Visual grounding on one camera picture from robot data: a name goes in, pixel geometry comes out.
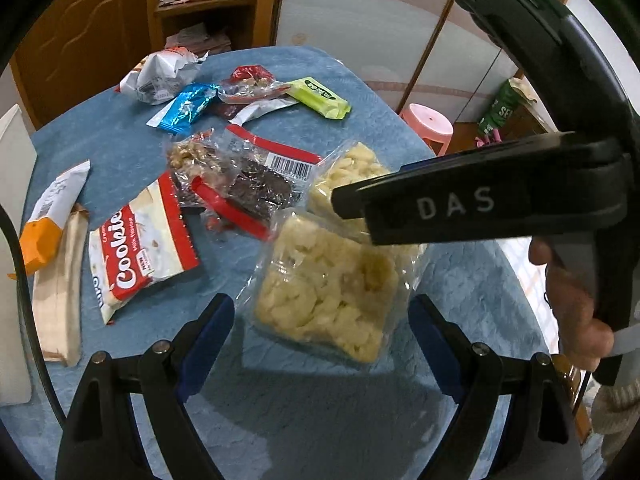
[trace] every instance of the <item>blue gripper pad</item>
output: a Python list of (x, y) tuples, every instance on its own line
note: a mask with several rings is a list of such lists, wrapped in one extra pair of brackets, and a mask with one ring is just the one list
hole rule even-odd
[(203, 327), (191, 350), (182, 360), (178, 370), (178, 384), (175, 394), (179, 402), (199, 393), (207, 380), (226, 337), (234, 325), (235, 309), (233, 300), (226, 294), (218, 294), (213, 301), (220, 301), (213, 316)]
[(451, 350), (442, 332), (433, 322), (421, 296), (409, 303), (409, 326), (427, 359), (440, 391), (459, 404), (466, 394), (462, 382), (460, 362)]

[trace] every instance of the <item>blue tablecloth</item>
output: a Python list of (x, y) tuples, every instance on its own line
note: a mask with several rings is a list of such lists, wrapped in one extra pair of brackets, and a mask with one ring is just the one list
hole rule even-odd
[[(346, 139), (361, 140), (395, 170), (433, 156), (350, 70), (316, 49), (262, 48), (213, 56), (198, 80), (219, 81), (237, 65), (255, 63), (281, 80), (311, 75), (349, 100), (353, 111), (343, 121), (329, 121), (297, 105), (248, 123), (252, 132), (319, 155)], [(59, 173), (90, 158), (92, 172), (79, 201), (90, 212), (90, 228), (97, 228), (164, 170), (167, 136), (145, 125), (158, 109), (107, 90), (34, 134), (38, 161), (25, 211)], [(209, 117), (201, 124), (223, 128), (225, 123)], [(241, 235), (213, 240), (197, 215), (186, 217), (200, 267), (140, 292), (115, 316), (113, 326), (102, 324), (85, 255), (82, 360), (75, 368), (49, 365), (66, 410), (93, 352), (127, 356), (157, 339), (171, 339), (216, 292), (234, 297), (251, 275), (260, 246), (256, 240)], [(471, 341), (521, 358), (545, 351), (536, 319), (497, 244), (435, 245), (428, 258), (420, 291)], [(30, 368), (33, 399), (1, 408), (0, 417), (36, 471), (52, 479), (62, 432)], [(405, 320), (388, 357), (367, 373), (275, 343), (238, 320), (203, 391), (186, 407), (229, 480), (413, 479), (455, 409), (435, 386)], [(134, 409), (154, 473), (169, 478), (139, 396), (134, 396)], [(487, 471), (505, 412), (506, 400), (494, 418), (477, 478)]]

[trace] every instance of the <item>wooden shelf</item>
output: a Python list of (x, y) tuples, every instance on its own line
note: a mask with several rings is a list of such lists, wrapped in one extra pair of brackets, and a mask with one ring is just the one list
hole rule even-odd
[(221, 9), (223, 7), (247, 7), (252, 6), (255, 0), (195, 0), (185, 4), (174, 4), (168, 6), (157, 6), (154, 11), (160, 18), (169, 16), (179, 16), (201, 10)]

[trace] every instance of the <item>stool seat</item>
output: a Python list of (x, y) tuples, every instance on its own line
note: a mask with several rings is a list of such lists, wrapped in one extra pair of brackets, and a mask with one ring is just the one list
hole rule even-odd
[(426, 106), (411, 103), (402, 110), (400, 117), (428, 145), (431, 145), (430, 140), (442, 144), (436, 155), (447, 153), (453, 136), (453, 126), (443, 114)]

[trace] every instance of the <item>metal bolt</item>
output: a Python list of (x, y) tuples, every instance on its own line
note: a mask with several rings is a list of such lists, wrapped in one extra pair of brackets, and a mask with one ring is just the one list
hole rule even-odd
[(479, 356), (485, 356), (491, 351), (491, 349), (484, 343), (473, 343), (471, 348)]
[(98, 350), (94, 355), (91, 356), (91, 362), (95, 365), (99, 365), (107, 360), (107, 352), (104, 350)]
[(538, 361), (543, 366), (549, 366), (551, 364), (551, 357), (542, 352), (536, 354), (536, 361)]
[(154, 354), (164, 354), (169, 351), (169, 348), (171, 348), (171, 342), (167, 341), (166, 339), (161, 339), (160, 341), (156, 341), (151, 346), (151, 349), (154, 352)]

